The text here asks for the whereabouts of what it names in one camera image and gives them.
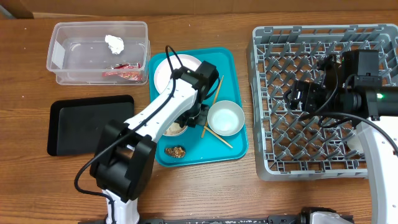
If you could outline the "red snack wrapper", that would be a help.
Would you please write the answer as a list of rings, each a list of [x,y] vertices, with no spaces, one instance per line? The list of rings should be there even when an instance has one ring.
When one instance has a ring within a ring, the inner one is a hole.
[[[102,77],[121,77],[132,81],[142,81],[142,74],[135,69],[141,68],[140,63],[119,63],[107,68],[110,72],[103,72]]]

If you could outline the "white napkin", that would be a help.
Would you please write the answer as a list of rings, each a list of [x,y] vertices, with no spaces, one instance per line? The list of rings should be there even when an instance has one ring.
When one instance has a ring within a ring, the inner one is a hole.
[[[120,37],[106,35],[104,41],[108,44],[112,54],[119,55],[124,50],[124,41]]]

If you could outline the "small white cup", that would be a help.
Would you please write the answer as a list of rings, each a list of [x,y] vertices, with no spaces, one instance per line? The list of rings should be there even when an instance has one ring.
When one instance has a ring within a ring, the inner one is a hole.
[[[364,153],[361,141],[357,135],[351,136],[347,140],[346,144],[351,151],[357,151],[360,154]]]

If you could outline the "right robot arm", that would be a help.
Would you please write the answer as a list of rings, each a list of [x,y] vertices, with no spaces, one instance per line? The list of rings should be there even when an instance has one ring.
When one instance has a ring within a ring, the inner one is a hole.
[[[333,127],[351,121],[356,133],[351,149],[364,153],[372,198],[373,223],[397,223],[397,87],[384,86],[377,50],[343,52],[318,62],[321,84],[297,80],[284,93],[290,110],[300,117],[335,119]]]

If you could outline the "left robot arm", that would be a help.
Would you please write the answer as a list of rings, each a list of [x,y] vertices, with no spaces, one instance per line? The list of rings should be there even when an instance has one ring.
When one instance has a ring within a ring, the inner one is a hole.
[[[94,158],[88,163],[105,197],[105,223],[138,223],[137,199],[153,169],[157,142],[177,123],[203,126],[209,110],[204,101],[219,78],[216,66],[206,61],[196,70],[175,68],[166,89],[139,114],[104,128]]]

